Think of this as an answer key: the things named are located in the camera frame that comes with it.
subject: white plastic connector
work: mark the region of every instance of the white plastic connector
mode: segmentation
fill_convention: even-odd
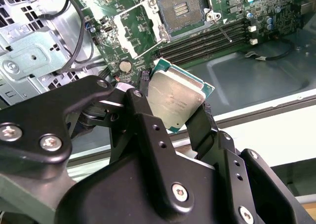
[[[248,27],[248,31],[251,33],[255,32],[256,30],[257,30],[257,26],[249,26]]]
[[[258,44],[258,39],[256,39],[256,38],[255,39],[250,39],[249,42],[250,42],[251,45],[256,45],[256,44]]]

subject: cpu processor chip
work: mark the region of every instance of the cpu processor chip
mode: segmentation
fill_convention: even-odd
[[[157,5],[169,34],[205,20],[201,0],[157,0]]]
[[[160,59],[151,74],[148,102],[153,115],[177,132],[213,90],[210,84]]]

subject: black memory slot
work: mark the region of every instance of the black memory slot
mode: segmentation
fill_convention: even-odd
[[[184,65],[186,63],[189,63],[189,62],[192,62],[194,60],[198,60],[198,59],[201,59],[201,58],[209,58],[211,55],[213,54],[216,54],[216,53],[219,53],[223,50],[227,50],[233,46],[237,46],[237,45],[241,45],[241,44],[246,44],[246,38],[244,37],[241,37],[240,39],[238,40],[235,40],[233,43],[229,43],[227,45],[223,45],[223,46],[220,46],[220,47],[215,47],[215,48],[212,48],[212,49],[208,49],[208,50],[204,50],[204,51],[201,51],[199,53],[196,53],[195,55],[193,56],[190,56],[190,57],[186,57],[186,58],[182,58],[182,59],[179,59],[178,61],[176,62],[171,62],[175,65]]]
[[[222,26],[222,29],[223,30],[228,30],[230,28],[233,29],[234,27],[244,27],[245,28],[244,20],[239,20],[239,21],[236,21],[234,23],[231,23],[231,24],[228,24],[228,25],[224,25],[224,26]],[[197,39],[199,39],[201,37],[205,37],[205,36],[208,36],[208,35],[211,35],[211,34],[214,34],[214,33],[218,33],[218,32],[220,32],[220,30],[218,28],[216,28],[216,29],[213,29],[211,31],[201,33],[201,34],[199,34],[197,36],[190,37],[188,39],[182,40],[180,42],[169,44],[169,45],[163,47],[161,49],[161,51],[165,51],[165,50],[168,50],[168,49],[180,46],[182,44],[187,44],[187,43],[189,43],[191,41],[195,41],[195,40],[197,40]]]
[[[229,37],[234,41],[236,39],[238,39],[239,37],[243,37],[245,38],[245,32],[236,32],[233,34],[229,34]],[[201,49],[209,49],[209,48],[214,48],[214,47],[219,47],[223,44],[230,44],[229,41],[224,37],[220,37],[217,39],[212,39],[209,42],[201,42],[201,44],[197,45],[196,47],[188,47],[186,50],[182,50],[182,51],[178,51],[175,54],[169,55],[168,57],[163,55],[163,58],[170,61],[170,62],[174,62],[174,61],[178,61],[178,59],[180,58],[184,58],[186,56],[190,56],[195,54],[196,52],[201,51]]]
[[[241,31],[244,33],[245,29],[244,28],[230,29],[229,31],[226,31],[226,33],[228,34],[229,37],[231,37],[231,36],[234,36],[236,33],[240,33]],[[195,46],[205,45],[205,44],[208,44],[209,42],[215,42],[223,37],[224,35],[221,32],[219,32],[207,37],[203,37],[199,41],[192,42],[191,44],[181,45],[180,47],[174,48],[167,52],[165,51],[161,52],[160,55],[163,58],[170,57],[172,54],[177,54],[178,52],[185,52],[186,50],[190,51]]]

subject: green circuit board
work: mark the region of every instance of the green circuit board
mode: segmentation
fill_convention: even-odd
[[[91,31],[94,43],[111,74],[117,81],[132,84],[140,71],[153,68],[154,61],[160,57],[186,69],[248,49],[250,39],[262,43],[272,33],[286,35],[300,26],[301,0],[155,0],[152,11],[164,25],[159,36],[142,0],[77,1],[82,6],[87,30],[95,29]],[[207,22],[208,11],[212,11],[213,17],[220,16],[216,24]],[[120,15],[121,28],[115,21],[117,15]],[[225,38],[219,26],[232,42]],[[250,33],[249,26],[256,26],[256,31]],[[122,29],[125,30],[123,39],[122,34],[119,37]],[[161,34],[169,39],[157,42]],[[128,44],[138,57],[131,54]],[[122,71],[122,61],[128,62],[131,69]]]

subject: black cable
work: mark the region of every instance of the black cable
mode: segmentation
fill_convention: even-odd
[[[295,49],[295,44],[292,41],[290,41],[288,39],[284,39],[284,38],[278,38],[277,40],[284,42],[286,44],[289,44],[290,48],[286,52],[284,52],[278,56],[272,56],[272,57],[260,56],[256,52],[250,51],[250,52],[245,54],[245,57],[246,58],[254,58],[255,60],[261,60],[261,61],[273,61],[273,60],[279,60],[281,58],[284,58],[285,56],[287,56],[289,53],[291,53]]]
[[[66,2],[64,4],[64,7],[58,13],[55,13],[55,14],[49,14],[49,13],[41,14],[39,16],[39,18],[43,18],[45,20],[53,20],[54,18],[57,18],[58,16],[62,15],[64,12],[66,12],[68,5],[69,5],[69,0],[66,0]]]
[[[90,70],[90,69],[93,69],[93,68],[96,68],[96,67],[101,67],[101,66],[105,66],[106,65],[106,62],[105,61],[101,61],[101,62],[96,62],[96,63],[92,63],[92,64],[89,64],[85,67],[82,67],[82,68],[70,68],[69,70],[67,70],[68,72],[81,72],[81,71],[84,71],[84,69],[86,70]]]
[[[75,62],[76,62],[77,64],[85,64],[85,63],[89,62],[89,61],[92,59],[93,54],[94,54],[94,42],[93,42],[93,39],[92,39],[92,36],[91,36],[90,32],[87,31],[87,33],[88,33],[89,39],[90,39],[91,53],[90,53],[89,58],[87,58],[87,59],[85,59],[85,60],[81,60],[81,61],[75,60]],[[69,49],[65,48],[65,50],[72,56],[72,53],[70,52]]]
[[[78,41],[77,41],[75,50],[74,50],[72,56],[70,57],[70,59],[68,60],[68,62],[65,63],[64,66],[60,70],[58,70],[58,73],[60,73],[60,74],[67,72],[67,70],[74,63],[74,61],[76,60],[76,58],[79,55],[79,52],[81,50],[82,43],[83,43],[84,24],[85,24],[84,15],[83,15],[81,8],[79,7],[79,5],[76,3],[75,0],[69,0],[69,1],[74,6],[75,10],[77,11],[77,13],[79,15],[79,18],[81,20],[81,26],[80,26],[79,37],[78,37]]]

